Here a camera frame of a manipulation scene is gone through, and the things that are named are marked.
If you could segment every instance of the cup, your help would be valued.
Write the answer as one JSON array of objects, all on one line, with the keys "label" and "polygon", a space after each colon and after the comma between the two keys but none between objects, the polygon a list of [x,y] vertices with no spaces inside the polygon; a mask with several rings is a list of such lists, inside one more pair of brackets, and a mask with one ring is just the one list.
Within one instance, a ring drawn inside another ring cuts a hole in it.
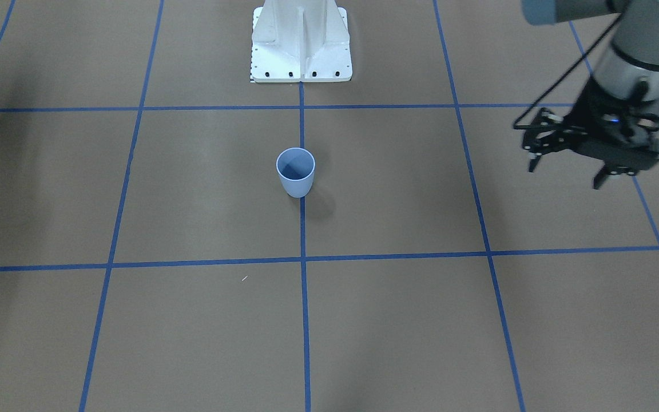
[{"label": "cup", "polygon": [[288,148],[276,159],[276,171],[286,193],[300,198],[314,182],[314,156],[303,148]]}]

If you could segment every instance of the white stand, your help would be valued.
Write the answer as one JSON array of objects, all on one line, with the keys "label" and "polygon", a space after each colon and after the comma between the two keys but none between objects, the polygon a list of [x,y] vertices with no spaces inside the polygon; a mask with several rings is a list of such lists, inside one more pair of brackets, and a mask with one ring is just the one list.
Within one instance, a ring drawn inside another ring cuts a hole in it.
[{"label": "white stand", "polygon": [[335,0],[266,0],[253,11],[251,81],[348,81],[347,11]]}]

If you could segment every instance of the cup rim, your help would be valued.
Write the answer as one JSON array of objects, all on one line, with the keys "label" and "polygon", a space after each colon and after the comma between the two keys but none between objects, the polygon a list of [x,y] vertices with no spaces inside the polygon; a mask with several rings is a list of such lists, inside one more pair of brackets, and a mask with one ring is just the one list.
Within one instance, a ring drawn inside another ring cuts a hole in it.
[{"label": "cup rim", "polygon": [[[303,152],[305,152],[306,154],[309,155],[309,158],[312,159],[312,170],[311,170],[306,176],[302,177],[301,179],[289,179],[288,177],[286,177],[285,175],[283,175],[283,173],[279,170],[279,159],[281,159],[281,157],[283,156],[283,154],[285,154],[286,152],[288,152],[288,151],[290,151],[290,150],[296,150],[296,149],[298,149],[298,150],[300,150],[300,151],[303,151]],[[314,169],[315,169],[316,167],[317,167],[317,162],[314,160],[314,154],[312,154],[310,151],[308,151],[308,150],[306,150],[306,149],[304,149],[304,148],[288,148],[288,149],[286,149],[285,151],[281,152],[281,154],[279,154],[279,156],[277,156],[277,158],[276,158],[276,172],[277,172],[277,173],[279,174],[279,176],[282,177],[283,179],[291,180],[292,182],[301,182],[302,180],[308,179],[309,176],[311,176],[311,175],[314,173]]]}]

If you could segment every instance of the grid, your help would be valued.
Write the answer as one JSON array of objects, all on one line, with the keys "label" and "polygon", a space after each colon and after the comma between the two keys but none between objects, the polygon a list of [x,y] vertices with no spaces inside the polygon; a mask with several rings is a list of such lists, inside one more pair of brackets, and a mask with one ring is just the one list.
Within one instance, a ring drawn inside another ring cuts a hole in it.
[{"label": "grid", "polygon": [[[11,14],[15,9],[16,0],[11,0],[5,18],[3,19],[2,28],[0,30],[0,43],[7,29]],[[444,30],[442,18],[439,14],[439,6],[437,0],[432,0],[434,6],[434,13],[436,16],[437,28],[439,31],[440,39],[440,52],[444,56],[444,62],[447,68],[447,75],[449,79],[450,93],[452,96],[452,104],[375,104],[375,105],[307,105],[304,104],[304,85],[299,83],[299,104],[298,105],[162,105],[162,106],[148,106],[145,105],[147,89],[149,87],[149,76],[152,69],[152,62],[154,59],[154,52],[157,47],[157,39],[159,37],[160,23],[162,19],[162,11],[164,9],[164,0],[159,2],[159,10],[157,19],[154,24],[154,31],[152,36],[152,44],[149,52],[149,60],[146,66],[146,73],[144,74],[144,83],[141,91],[141,98],[139,105],[136,106],[110,106],[110,107],[41,107],[41,108],[2,108],[0,113],[20,113],[20,112],[136,112],[136,123],[133,128],[133,136],[131,139],[130,152],[128,161],[126,162],[126,170],[123,178],[123,185],[121,188],[120,202],[118,203],[117,217],[113,225],[112,242],[110,243],[110,252],[108,261],[105,263],[87,263],[87,264],[39,264],[38,266],[0,266],[0,272],[13,272],[13,271],[60,271],[60,270],[78,270],[78,269],[102,269],[105,270],[103,279],[102,291],[100,295],[100,303],[98,306],[96,323],[94,333],[92,336],[91,349],[88,359],[88,366],[86,375],[84,377],[83,391],[81,395],[80,410],[86,409],[86,402],[88,399],[89,384],[91,373],[94,365],[94,360],[97,353],[97,345],[99,340],[100,326],[102,323],[103,312],[108,294],[108,285],[110,281],[110,274],[112,269],[115,268],[157,268],[157,267],[175,267],[175,266],[216,266],[217,264],[267,264],[267,263],[300,263],[301,264],[301,298],[303,301],[303,331],[304,331],[304,401],[305,409],[307,412],[311,410],[311,382],[309,381],[309,313],[308,313],[308,287],[307,287],[307,262],[324,262],[324,261],[350,261],[350,260],[398,260],[398,259],[428,259],[428,258],[466,258],[468,256],[477,256],[478,258],[487,258],[489,264],[489,271],[491,281],[494,286],[494,292],[497,300],[497,307],[499,310],[499,317],[502,326],[502,331],[505,337],[505,344],[507,347],[507,354],[510,361],[510,370],[513,375],[515,383],[515,391],[518,397],[518,406],[521,412],[526,410],[523,398],[523,389],[521,388],[520,380],[518,378],[518,371],[515,364],[515,354],[513,350],[513,342],[510,339],[510,334],[507,328],[507,319],[505,315],[505,306],[503,304],[502,294],[497,282],[497,273],[495,269],[494,258],[495,256],[513,256],[513,255],[563,255],[563,253],[617,253],[617,252],[637,252],[637,251],[659,251],[659,231],[657,229],[656,219],[652,215],[648,201],[644,191],[642,190],[637,177],[632,177],[633,185],[638,193],[643,209],[648,217],[649,225],[652,228],[654,237],[656,237],[656,245],[636,245],[636,246],[615,246],[615,247],[599,247],[599,248],[541,248],[541,249],[521,249],[521,250],[494,250],[490,246],[489,237],[487,236],[487,227],[483,213],[483,204],[479,198],[478,185],[474,177],[473,161],[469,152],[469,146],[466,140],[465,123],[461,109],[465,108],[523,108],[527,104],[460,104],[457,98],[457,92],[454,82],[454,75],[452,73],[452,65],[450,56],[447,51],[446,41],[444,39]],[[578,49],[583,53],[583,45],[576,31],[573,22],[569,23],[571,34]],[[585,61],[586,67],[591,72],[591,65],[588,60]],[[561,102],[560,104],[546,104],[549,107],[571,107],[572,104]],[[469,183],[473,190],[474,203],[478,212],[479,229],[482,233],[484,242],[484,250],[480,251],[467,251],[467,252],[446,252],[446,253],[388,253],[387,255],[327,255],[327,256],[309,256],[306,248],[306,206],[304,198],[300,199],[300,256],[275,256],[268,258],[256,259],[215,259],[215,260],[181,260],[181,261],[154,261],[154,262],[126,262],[115,263],[114,257],[118,244],[118,233],[121,227],[121,218],[123,216],[124,206],[126,203],[126,195],[128,195],[128,186],[130,181],[130,169],[133,161],[134,150],[138,141],[139,127],[141,125],[141,118],[144,112],[151,112],[152,110],[298,110],[299,112],[299,129],[300,129],[300,147],[304,147],[304,113],[306,110],[342,110],[342,109],[429,109],[429,108],[445,108],[454,109],[456,112],[458,127],[462,139],[463,150],[465,151],[466,166],[469,173]]]}]

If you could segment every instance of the black cable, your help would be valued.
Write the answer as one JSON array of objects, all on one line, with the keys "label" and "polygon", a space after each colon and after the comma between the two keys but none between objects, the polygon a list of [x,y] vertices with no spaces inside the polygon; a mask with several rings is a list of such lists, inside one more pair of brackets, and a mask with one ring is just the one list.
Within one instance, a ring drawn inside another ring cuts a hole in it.
[{"label": "black cable", "polygon": [[525,112],[523,112],[523,114],[521,114],[517,119],[515,119],[515,122],[513,123],[513,129],[529,130],[529,129],[542,128],[539,125],[518,125],[518,123],[520,122],[520,120],[523,120],[523,118],[526,117],[528,113],[530,113],[531,110],[533,110],[534,107],[536,107],[543,99],[545,99],[546,96],[551,94],[551,92],[554,91],[554,89],[556,89],[558,85],[562,81],[564,81],[573,72],[573,70],[575,70],[578,67],[578,65],[581,64],[581,62],[584,61],[584,58],[589,56],[592,50],[596,49],[597,45],[599,45],[599,43],[601,43],[601,41],[604,40],[604,37],[606,37],[606,35],[609,34],[609,32],[612,31],[612,29],[614,29],[615,26],[617,26],[620,20],[622,20],[621,14],[617,16],[617,18],[614,19],[614,21],[612,21],[612,24],[610,24],[609,27],[607,27],[606,30],[604,30],[604,32],[602,32],[602,34],[599,36],[599,38],[596,39],[596,41],[594,41],[591,47],[589,47],[586,50],[586,52],[583,55],[581,55],[581,57],[578,60],[576,60],[576,63],[574,63],[570,68],[568,68],[568,70],[566,70],[566,72],[563,73],[563,75],[558,80],[556,80],[556,83],[553,83],[553,85],[549,87],[547,91],[543,92],[543,94],[540,97],[538,97],[538,99],[535,99],[535,101],[528,106],[528,109],[526,109]]}]

